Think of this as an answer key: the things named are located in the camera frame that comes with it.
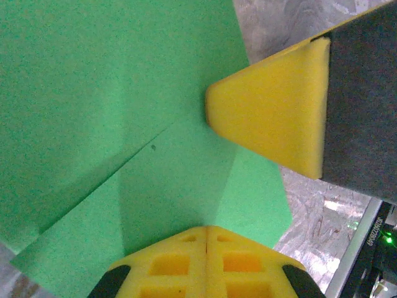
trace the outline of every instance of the marble-pattern surface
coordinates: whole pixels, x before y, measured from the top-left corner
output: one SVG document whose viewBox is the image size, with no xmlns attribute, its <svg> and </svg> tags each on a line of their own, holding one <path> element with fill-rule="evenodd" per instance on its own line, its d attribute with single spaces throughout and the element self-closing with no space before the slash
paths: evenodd
<svg viewBox="0 0 397 298">
<path fill-rule="evenodd" d="M 387 0 L 234 0 L 251 63 Z M 276 250 L 301 261 L 325 291 L 369 197 L 282 169 L 293 224 Z M 0 297 L 53 297 L 8 262 L 0 244 Z"/>
</svg>

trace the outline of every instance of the green foam board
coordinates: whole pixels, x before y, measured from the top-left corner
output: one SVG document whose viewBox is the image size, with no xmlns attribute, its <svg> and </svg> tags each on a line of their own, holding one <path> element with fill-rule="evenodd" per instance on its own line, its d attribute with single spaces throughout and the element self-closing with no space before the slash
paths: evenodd
<svg viewBox="0 0 397 298">
<path fill-rule="evenodd" d="M 0 240 L 18 253 L 248 65 L 231 0 L 0 4 Z"/>
<path fill-rule="evenodd" d="M 110 264 L 190 227 L 272 247 L 291 222 L 276 164 L 190 115 L 154 138 L 12 264 L 60 297 L 89 294 Z"/>
</svg>

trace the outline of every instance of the gray speckled floor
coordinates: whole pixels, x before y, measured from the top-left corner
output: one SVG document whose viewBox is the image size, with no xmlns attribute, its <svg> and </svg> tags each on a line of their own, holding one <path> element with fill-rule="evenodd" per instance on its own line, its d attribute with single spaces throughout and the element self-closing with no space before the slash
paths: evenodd
<svg viewBox="0 0 397 298">
<path fill-rule="evenodd" d="M 387 0 L 234 0 L 255 63 Z M 281 169 L 293 224 L 276 250 L 301 261 L 325 291 L 370 198 Z M 0 244 L 0 297 L 52 297 L 8 261 Z"/>
</svg>

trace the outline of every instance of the green surface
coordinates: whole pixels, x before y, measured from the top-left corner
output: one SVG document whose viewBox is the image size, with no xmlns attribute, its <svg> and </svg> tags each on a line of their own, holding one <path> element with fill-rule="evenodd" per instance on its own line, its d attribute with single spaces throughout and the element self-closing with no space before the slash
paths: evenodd
<svg viewBox="0 0 397 298">
<path fill-rule="evenodd" d="M 158 135 L 12 263 L 60 297 L 84 297 L 113 261 L 198 225 L 272 247 L 291 215 L 277 165 L 197 115 Z"/>
<path fill-rule="evenodd" d="M 16 253 L 248 64 L 231 0 L 3 1 L 0 19 L 0 240 Z"/>
</svg>

